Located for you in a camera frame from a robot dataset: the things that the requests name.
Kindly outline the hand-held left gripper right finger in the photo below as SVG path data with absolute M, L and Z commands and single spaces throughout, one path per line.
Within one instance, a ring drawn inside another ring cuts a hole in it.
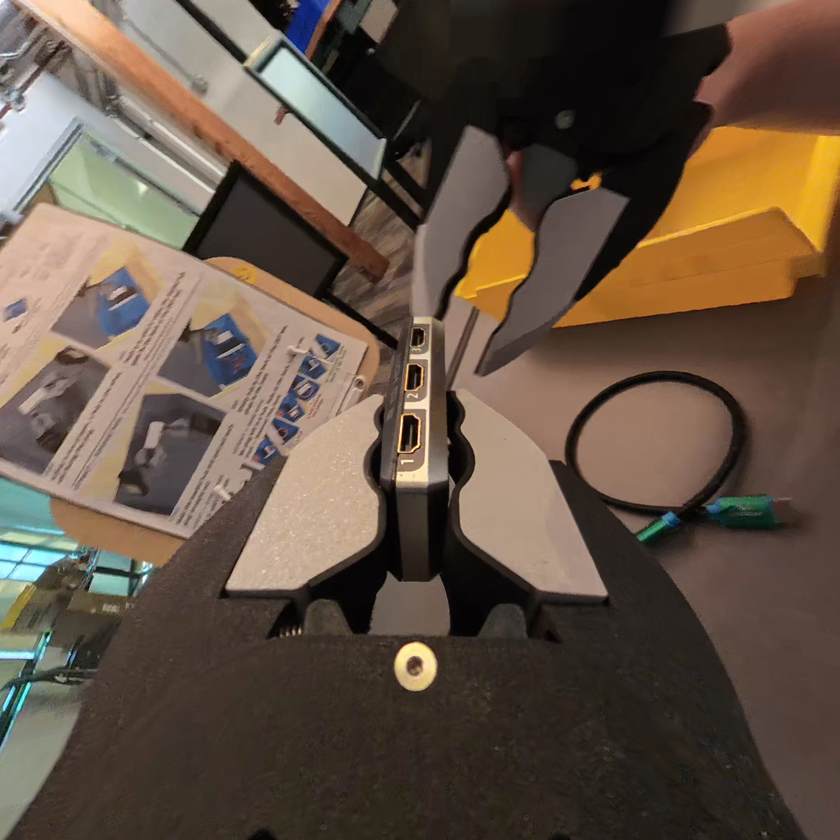
M 525 596 L 604 603 L 607 589 L 547 456 L 478 397 L 454 396 L 468 456 L 451 500 L 455 534 Z

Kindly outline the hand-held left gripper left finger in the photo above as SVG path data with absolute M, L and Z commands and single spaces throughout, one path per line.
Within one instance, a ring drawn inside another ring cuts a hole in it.
M 291 451 L 226 595 L 302 601 L 380 547 L 386 503 L 371 459 L 381 442 L 383 405 L 382 395 L 370 395 Z

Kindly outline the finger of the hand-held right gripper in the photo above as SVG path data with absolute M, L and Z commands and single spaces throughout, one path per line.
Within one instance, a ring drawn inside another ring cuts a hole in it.
M 573 307 L 627 204 L 620 193 L 594 189 L 549 206 L 534 237 L 531 268 L 489 337 L 477 376 L 491 375 L 526 353 Z
M 504 212 L 509 193 L 508 168 L 497 138 L 465 127 L 416 231 L 411 284 L 415 319 L 445 316 L 478 238 Z

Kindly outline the grey multi-port hub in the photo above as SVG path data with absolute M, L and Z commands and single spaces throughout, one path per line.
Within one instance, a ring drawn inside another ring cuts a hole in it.
M 448 516 L 448 405 L 445 328 L 409 322 L 394 358 L 382 415 L 380 485 L 392 572 L 406 582 L 439 571 Z

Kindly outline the yellow plastic bin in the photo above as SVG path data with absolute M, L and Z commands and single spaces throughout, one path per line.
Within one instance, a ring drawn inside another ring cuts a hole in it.
M 836 135 L 720 128 L 651 233 L 557 328 L 790 298 L 823 277 Z

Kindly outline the black braided cable green plugs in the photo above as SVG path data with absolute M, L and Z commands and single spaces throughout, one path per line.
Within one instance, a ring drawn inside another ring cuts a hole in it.
M 585 426 L 605 404 L 621 394 L 654 384 L 685 385 L 704 392 L 719 401 L 725 408 L 730 422 L 730 438 L 726 453 L 707 483 L 686 502 L 677 507 L 636 503 L 611 497 L 594 490 L 584 478 L 579 460 L 581 436 Z M 667 533 L 680 530 L 687 522 L 714 522 L 727 530 L 772 530 L 781 528 L 782 499 L 770 495 L 721 496 L 718 494 L 736 468 L 741 465 L 749 442 L 749 419 L 737 398 L 727 389 L 698 374 L 685 371 L 650 371 L 635 374 L 617 381 L 597 393 L 574 418 L 564 442 L 564 463 L 587 487 L 594 490 L 599 500 L 609 508 L 648 517 L 649 522 L 635 532 L 635 538 L 649 545 Z

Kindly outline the person's right forearm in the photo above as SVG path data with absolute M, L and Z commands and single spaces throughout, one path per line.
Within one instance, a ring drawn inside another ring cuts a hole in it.
M 727 24 L 731 51 L 697 99 L 713 130 L 839 133 L 839 2 L 797 1 Z

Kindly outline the grey framed screen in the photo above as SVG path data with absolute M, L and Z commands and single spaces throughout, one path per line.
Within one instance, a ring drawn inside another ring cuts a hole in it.
M 380 181 L 387 139 L 284 35 L 269 38 L 243 65 L 270 99 L 266 155 L 341 224 Z

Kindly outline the black monitor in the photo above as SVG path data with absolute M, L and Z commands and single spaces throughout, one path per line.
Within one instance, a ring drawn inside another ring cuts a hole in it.
M 332 297 L 347 264 L 342 251 L 236 161 L 182 251 L 243 260 L 319 300 Z

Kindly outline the blue bin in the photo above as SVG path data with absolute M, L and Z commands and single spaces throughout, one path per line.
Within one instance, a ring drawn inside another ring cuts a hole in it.
M 291 13 L 284 35 L 305 57 L 312 58 L 327 26 L 343 1 L 288 2 Z

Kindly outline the printed instruction sheet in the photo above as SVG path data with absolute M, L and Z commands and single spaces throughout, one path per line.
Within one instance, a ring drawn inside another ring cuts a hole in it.
M 36 205 L 2 246 L 2 477 L 191 536 L 375 368 L 358 323 L 279 286 Z

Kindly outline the wooden beam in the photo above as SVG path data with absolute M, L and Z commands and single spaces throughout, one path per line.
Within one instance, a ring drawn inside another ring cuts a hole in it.
M 85 2 L 15 2 L 59 38 L 78 48 L 109 77 L 138 93 L 208 145 L 226 162 L 242 164 L 344 253 L 369 281 L 382 280 L 389 260 L 281 170 L 231 124 L 150 58 L 131 38 Z

